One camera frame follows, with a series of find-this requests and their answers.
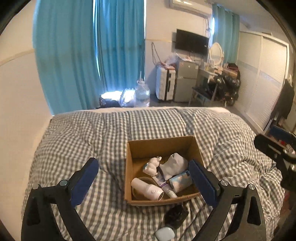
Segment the wall-mounted tv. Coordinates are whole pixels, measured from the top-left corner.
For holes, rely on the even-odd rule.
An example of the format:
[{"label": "wall-mounted tv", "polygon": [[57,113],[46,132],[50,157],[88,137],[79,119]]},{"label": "wall-mounted tv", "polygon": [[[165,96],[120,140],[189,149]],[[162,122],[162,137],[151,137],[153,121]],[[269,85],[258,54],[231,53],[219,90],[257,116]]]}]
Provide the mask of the wall-mounted tv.
[{"label": "wall-mounted tv", "polygon": [[207,55],[208,44],[209,38],[207,37],[177,29],[176,49]]}]

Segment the bed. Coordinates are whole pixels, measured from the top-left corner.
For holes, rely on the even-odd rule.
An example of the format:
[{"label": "bed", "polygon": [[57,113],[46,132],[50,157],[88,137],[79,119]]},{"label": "bed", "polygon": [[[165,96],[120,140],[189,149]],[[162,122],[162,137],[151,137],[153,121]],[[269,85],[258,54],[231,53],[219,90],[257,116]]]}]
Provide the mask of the bed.
[{"label": "bed", "polygon": [[[271,159],[254,148],[255,134],[250,127],[223,108],[117,109],[54,116],[35,152],[22,215],[34,183],[56,185],[80,169],[89,157],[95,157],[101,169],[83,203],[76,208],[90,233],[96,240],[157,240],[153,234],[162,227],[164,214],[172,205],[135,207],[123,200],[126,143],[185,135],[195,136],[205,167],[218,179],[241,187],[256,185],[270,240],[284,199],[281,173]],[[211,208],[202,198],[183,205],[189,215],[175,240],[192,240]],[[232,206],[219,239],[226,234],[234,210]],[[53,211],[64,238],[69,240],[55,206]]]}]

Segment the cardboard box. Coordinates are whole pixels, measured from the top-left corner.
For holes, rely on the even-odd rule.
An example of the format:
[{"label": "cardboard box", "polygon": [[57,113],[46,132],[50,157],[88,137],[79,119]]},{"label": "cardboard box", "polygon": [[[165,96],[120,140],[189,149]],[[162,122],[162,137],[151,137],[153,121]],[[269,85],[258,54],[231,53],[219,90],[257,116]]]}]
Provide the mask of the cardboard box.
[{"label": "cardboard box", "polygon": [[224,72],[224,74],[230,75],[231,77],[233,77],[235,79],[237,78],[237,72],[234,70],[223,68],[223,72]]},{"label": "cardboard box", "polygon": [[129,141],[127,143],[126,153],[126,176],[124,199],[133,206],[159,206],[172,203],[180,203],[199,195],[199,191],[194,184],[187,187],[185,190],[177,193],[178,198],[169,198],[164,194],[160,201],[152,200],[135,200],[131,193],[131,181],[135,177],[150,177],[143,173],[143,166],[152,157],[161,156],[161,164],[165,163],[170,155],[174,153],[180,154],[188,161],[195,159],[202,165],[200,150],[196,143],[194,136],[152,139],[152,140],[138,140]]}]

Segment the blue curtain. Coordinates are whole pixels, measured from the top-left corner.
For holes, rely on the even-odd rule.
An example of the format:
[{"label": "blue curtain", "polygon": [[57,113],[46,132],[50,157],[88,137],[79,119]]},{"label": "blue curtain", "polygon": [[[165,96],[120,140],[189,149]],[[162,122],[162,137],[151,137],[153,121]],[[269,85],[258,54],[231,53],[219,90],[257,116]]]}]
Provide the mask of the blue curtain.
[{"label": "blue curtain", "polygon": [[52,114],[99,105],[106,86],[96,65],[92,0],[38,0],[33,46]]},{"label": "blue curtain", "polygon": [[224,63],[235,63],[239,44],[239,15],[213,5],[215,33],[213,43],[218,42],[224,51]]},{"label": "blue curtain", "polygon": [[95,0],[97,61],[108,91],[144,76],[144,0]]}]

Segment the toothpaste tube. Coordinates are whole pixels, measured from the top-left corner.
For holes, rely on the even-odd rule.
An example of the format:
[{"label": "toothpaste tube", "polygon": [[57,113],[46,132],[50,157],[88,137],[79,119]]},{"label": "toothpaste tube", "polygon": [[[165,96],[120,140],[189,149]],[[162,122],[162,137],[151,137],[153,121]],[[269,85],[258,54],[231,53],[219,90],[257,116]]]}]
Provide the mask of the toothpaste tube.
[{"label": "toothpaste tube", "polygon": [[157,174],[152,177],[154,181],[156,181],[157,185],[164,190],[164,192],[170,197],[170,198],[176,198],[178,197],[174,191],[171,189],[170,185],[167,184],[167,182],[163,179],[163,176],[160,174],[160,172],[157,172]]}]

